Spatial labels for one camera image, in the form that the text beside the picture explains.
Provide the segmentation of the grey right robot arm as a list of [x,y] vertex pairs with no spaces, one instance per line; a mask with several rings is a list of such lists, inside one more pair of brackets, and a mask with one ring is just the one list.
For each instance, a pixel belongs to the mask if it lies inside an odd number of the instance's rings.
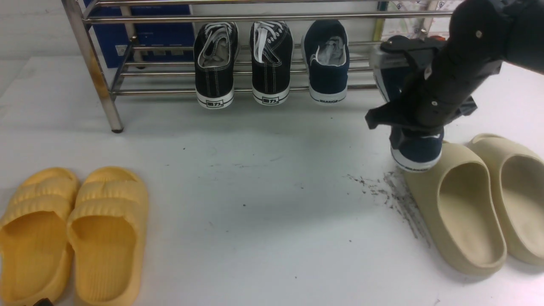
[[453,12],[449,38],[392,37],[387,59],[405,60],[410,73],[398,97],[365,116],[379,125],[433,133],[476,110],[472,93],[503,62],[543,74],[542,0],[466,0]]

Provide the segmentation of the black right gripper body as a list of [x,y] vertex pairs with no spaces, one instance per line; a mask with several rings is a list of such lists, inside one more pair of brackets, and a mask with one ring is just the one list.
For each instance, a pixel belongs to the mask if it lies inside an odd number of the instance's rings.
[[477,106],[472,93],[501,71],[502,61],[463,61],[446,40],[394,36],[380,45],[389,54],[403,54],[412,73],[400,98],[374,108],[365,116],[370,129],[379,125],[434,133]]

